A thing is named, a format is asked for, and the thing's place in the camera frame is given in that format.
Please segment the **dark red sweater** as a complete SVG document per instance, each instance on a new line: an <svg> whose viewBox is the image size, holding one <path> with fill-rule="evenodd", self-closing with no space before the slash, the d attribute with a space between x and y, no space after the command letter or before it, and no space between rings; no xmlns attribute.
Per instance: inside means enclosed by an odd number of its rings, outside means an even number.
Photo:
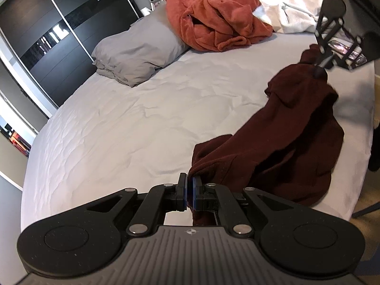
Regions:
<svg viewBox="0 0 380 285"><path fill-rule="evenodd" d="M194 147L190 178L239 193L254 187L305 206L322 200L343 145L333 114L336 90L318 69L312 44L280 70L265 90L267 103L235 134Z"/></svg>

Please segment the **white crumpled garment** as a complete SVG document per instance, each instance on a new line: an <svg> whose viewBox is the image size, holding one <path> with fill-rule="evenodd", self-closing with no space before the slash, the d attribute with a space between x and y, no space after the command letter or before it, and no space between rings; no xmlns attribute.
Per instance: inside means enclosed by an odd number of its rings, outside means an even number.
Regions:
<svg viewBox="0 0 380 285"><path fill-rule="evenodd" d="M277 33L314 33L323 0L260 0L253 15Z"/></svg>

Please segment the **grey bed sheet mattress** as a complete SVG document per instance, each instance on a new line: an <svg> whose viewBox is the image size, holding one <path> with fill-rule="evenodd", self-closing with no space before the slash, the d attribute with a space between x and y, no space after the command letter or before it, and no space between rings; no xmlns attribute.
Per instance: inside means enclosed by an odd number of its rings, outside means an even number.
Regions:
<svg viewBox="0 0 380 285"><path fill-rule="evenodd" d="M265 105L268 81L314 41L277 34L223 53L190 50L135 88L92 75L32 144L21 227L120 189L176 182L195 145L235 133Z"/></svg>

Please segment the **orange fleece blanket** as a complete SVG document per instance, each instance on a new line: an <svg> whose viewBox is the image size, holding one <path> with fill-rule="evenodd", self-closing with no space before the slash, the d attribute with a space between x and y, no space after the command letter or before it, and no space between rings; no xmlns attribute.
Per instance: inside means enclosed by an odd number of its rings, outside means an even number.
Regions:
<svg viewBox="0 0 380 285"><path fill-rule="evenodd" d="M166 14L191 48L224 52L272 36L272 26L254 15L260 6L260 0L166 0Z"/></svg>

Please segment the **grey pillow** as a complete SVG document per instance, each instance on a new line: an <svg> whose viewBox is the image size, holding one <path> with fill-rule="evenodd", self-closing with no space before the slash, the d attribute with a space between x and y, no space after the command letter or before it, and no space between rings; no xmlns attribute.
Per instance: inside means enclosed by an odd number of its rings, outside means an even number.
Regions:
<svg viewBox="0 0 380 285"><path fill-rule="evenodd" d="M189 46L175 33L162 2L128 30L102 39L91 57L98 74L133 88L187 50Z"/></svg>

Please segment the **nightstand items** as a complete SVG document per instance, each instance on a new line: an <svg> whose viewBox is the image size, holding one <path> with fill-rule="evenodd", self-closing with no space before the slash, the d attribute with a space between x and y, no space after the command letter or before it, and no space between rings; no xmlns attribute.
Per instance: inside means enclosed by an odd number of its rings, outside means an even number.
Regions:
<svg viewBox="0 0 380 285"><path fill-rule="evenodd" d="M149 0L150 7L144 7L140 11L143 16L149 15L151 12L153 12L157 6L159 6L161 3L163 3L165 0Z"/></svg>

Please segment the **black sliding wardrobe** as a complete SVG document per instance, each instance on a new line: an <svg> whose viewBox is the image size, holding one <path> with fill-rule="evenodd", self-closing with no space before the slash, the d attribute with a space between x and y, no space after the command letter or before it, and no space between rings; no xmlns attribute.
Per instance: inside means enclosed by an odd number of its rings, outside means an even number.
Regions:
<svg viewBox="0 0 380 285"><path fill-rule="evenodd" d="M95 73L95 46L141 16L134 0L6 0L1 31L32 78L61 106Z"/></svg>

